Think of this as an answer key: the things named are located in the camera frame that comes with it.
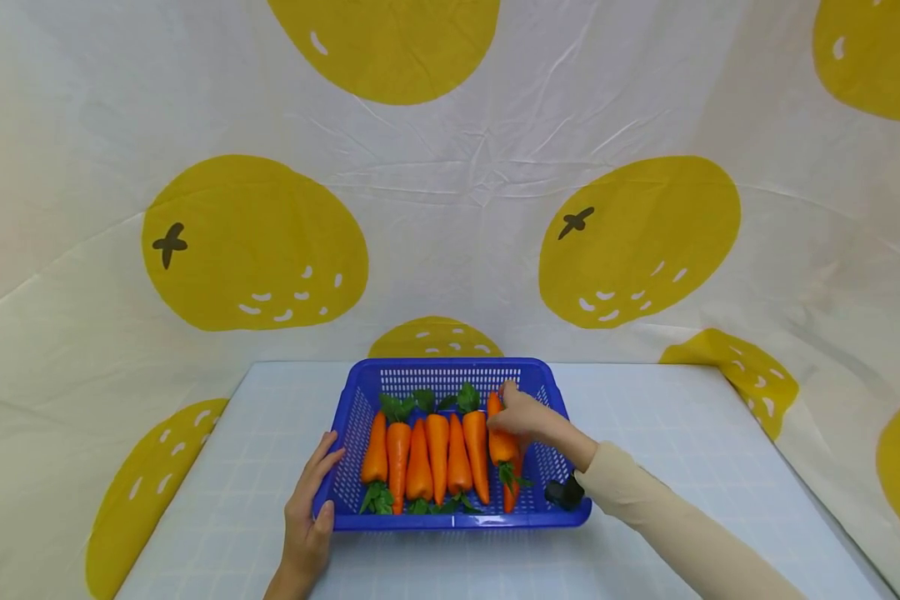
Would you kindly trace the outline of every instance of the white table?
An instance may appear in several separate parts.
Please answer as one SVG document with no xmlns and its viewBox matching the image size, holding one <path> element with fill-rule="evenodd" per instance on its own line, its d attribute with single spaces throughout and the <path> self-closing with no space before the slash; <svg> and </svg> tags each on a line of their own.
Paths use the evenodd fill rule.
<svg viewBox="0 0 900 600">
<path fill-rule="evenodd" d="M 117 599 L 261 598 L 280 556 L 283 504 L 333 420 L 350 367 L 254 365 Z M 809 598 L 893 598 L 720 372 L 663 365 L 552 370 L 573 422 L 627 449 Z M 338 534 L 313 597 L 697 595 L 643 539 L 595 508 L 573 530 Z"/>
</svg>

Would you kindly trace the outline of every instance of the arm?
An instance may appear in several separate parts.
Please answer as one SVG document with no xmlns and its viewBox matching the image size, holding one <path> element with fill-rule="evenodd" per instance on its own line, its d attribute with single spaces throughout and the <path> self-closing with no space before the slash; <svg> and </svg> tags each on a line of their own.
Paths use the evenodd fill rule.
<svg viewBox="0 0 900 600">
<path fill-rule="evenodd" d="M 507 409 L 489 426 L 536 438 L 559 450 L 580 469 L 577 481 L 597 506 L 639 532 L 702 598 L 804 598 L 752 548 L 613 443 L 597 444 L 566 418 L 519 392 L 513 382 L 504 387 L 504 403 Z"/>
</svg>

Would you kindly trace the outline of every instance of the basket mesh side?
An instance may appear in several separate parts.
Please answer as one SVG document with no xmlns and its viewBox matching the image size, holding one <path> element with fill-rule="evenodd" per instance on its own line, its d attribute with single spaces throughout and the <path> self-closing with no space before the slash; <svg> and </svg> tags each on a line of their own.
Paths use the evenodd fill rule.
<svg viewBox="0 0 900 600">
<path fill-rule="evenodd" d="M 375 409 L 370 407 L 363 390 L 357 387 L 350 404 L 347 430 L 343 431 L 343 447 L 347 449 L 347 453 L 343 454 L 343 460 L 337 466 L 337 474 L 331 486 L 332 500 L 337 504 L 339 513 L 355 513 L 360 510 L 364 494 L 360 470 L 363 455 L 367 453 L 370 443 L 370 426 L 373 425 L 374 415 Z M 344 510 L 341 503 L 349 510 Z"/>
</svg>

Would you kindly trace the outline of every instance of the blue basket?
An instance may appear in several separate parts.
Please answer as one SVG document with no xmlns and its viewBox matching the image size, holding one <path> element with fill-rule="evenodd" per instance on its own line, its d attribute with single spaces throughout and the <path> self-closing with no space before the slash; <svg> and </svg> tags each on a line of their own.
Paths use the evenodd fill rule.
<svg viewBox="0 0 900 600">
<path fill-rule="evenodd" d="M 380 393 L 398 398 L 410 396 L 413 390 L 430 388 L 443 398 L 457 393 L 464 381 L 480 392 L 481 409 L 487 409 L 487 397 L 506 379 L 513 379 L 524 392 L 536 396 L 540 403 L 550 406 L 566 417 L 563 398 L 553 381 L 550 367 L 532 358 L 381 358 L 357 362 L 350 370 L 343 389 L 332 429 L 340 433 L 332 449 L 344 447 L 337 465 L 320 486 L 313 499 L 316 510 L 326 500 L 336 505 L 337 531 L 389 530 L 446 530 L 487 527 L 576 527 L 590 516 L 591 502 L 584 498 L 574 511 L 564 511 L 544 498 L 547 482 L 560 483 L 574 467 L 557 450 L 534 443 L 524 458 L 523 476 L 533 481 L 531 487 L 520 490 L 517 506 L 509 514 L 503 511 L 503 492 L 493 465 L 490 473 L 490 503 L 484 506 L 470 493 L 470 501 L 481 514 L 359 514 L 366 488 L 360 481 L 363 454 L 367 452 L 370 423 L 380 410 Z M 410 423 L 423 418 L 414 411 Z"/>
</svg>

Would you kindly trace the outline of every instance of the forearm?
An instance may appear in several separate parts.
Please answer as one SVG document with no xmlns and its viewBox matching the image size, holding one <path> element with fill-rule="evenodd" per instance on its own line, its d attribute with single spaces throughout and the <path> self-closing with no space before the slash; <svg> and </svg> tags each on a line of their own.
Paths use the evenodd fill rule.
<svg viewBox="0 0 900 600">
<path fill-rule="evenodd" d="M 313 591 L 313 583 L 300 577 L 284 562 L 276 568 L 271 585 L 267 586 L 264 600 L 307 600 Z"/>
<path fill-rule="evenodd" d="M 705 600 L 803 598 L 752 548 L 612 443 L 600 444 L 577 480 L 605 513 L 639 532 Z"/>
</svg>

